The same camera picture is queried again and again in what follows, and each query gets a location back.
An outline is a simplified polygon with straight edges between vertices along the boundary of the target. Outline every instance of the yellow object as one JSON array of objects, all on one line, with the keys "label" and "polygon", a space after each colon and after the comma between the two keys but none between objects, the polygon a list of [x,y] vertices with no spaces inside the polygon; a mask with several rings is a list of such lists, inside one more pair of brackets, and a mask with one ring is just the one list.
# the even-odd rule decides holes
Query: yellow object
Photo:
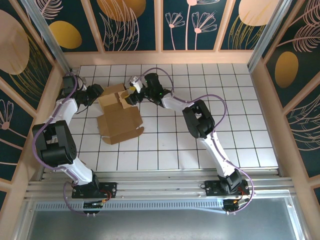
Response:
[{"label": "yellow object", "polygon": [[29,62],[28,35],[16,19],[3,10],[0,10],[0,29],[0,69],[18,75]]},{"label": "yellow object", "polygon": [[275,82],[282,89],[289,87],[298,73],[299,62],[297,56],[285,51],[280,55],[275,64]]},{"label": "yellow object", "polygon": [[76,49],[82,43],[79,31],[66,21],[55,21],[49,26],[56,41],[66,49]]},{"label": "yellow object", "polygon": [[[128,13],[125,13],[123,2],[128,9]],[[136,18],[140,17],[146,9],[146,0],[97,0],[97,3],[105,15],[119,22],[124,22],[124,19],[126,22],[132,20],[130,9],[132,9]]]},{"label": "yellow object", "polygon": [[240,20],[249,26],[263,26],[269,22],[279,0],[241,0]]}]

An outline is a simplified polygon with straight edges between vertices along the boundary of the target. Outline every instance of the floor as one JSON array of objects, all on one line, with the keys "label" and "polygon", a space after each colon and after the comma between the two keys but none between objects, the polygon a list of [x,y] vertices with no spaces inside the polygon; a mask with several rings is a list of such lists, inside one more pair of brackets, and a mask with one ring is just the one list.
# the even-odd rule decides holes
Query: floor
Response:
[{"label": "floor", "polygon": [[[215,94],[226,100],[228,115],[218,126],[217,135],[235,165],[278,166],[245,64],[90,65],[82,66],[79,74],[86,78],[87,85],[105,88],[156,66],[173,76],[175,95],[182,99]],[[168,77],[159,70],[157,73],[162,86],[170,88]],[[223,104],[212,97],[204,100],[217,123],[224,112]],[[102,110],[97,102],[74,115],[69,128],[79,158],[87,167],[98,172],[215,168],[202,143],[189,134],[182,112],[151,102],[142,102],[138,107],[144,133],[114,145],[104,143],[99,135],[96,117],[102,115]]]}]

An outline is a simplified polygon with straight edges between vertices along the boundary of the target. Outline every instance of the open cardboard box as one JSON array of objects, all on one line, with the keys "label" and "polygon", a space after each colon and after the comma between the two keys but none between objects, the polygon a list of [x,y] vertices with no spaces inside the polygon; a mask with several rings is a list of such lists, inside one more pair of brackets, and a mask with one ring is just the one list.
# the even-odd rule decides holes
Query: open cardboard box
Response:
[{"label": "open cardboard box", "polygon": [[98,97],[103,115],[97,117],[99,133],[107,144],[117,144],[136,138],[144,132],[137,106],[129,105],[125,97],[128,91],[123,84],[107,87]]}]

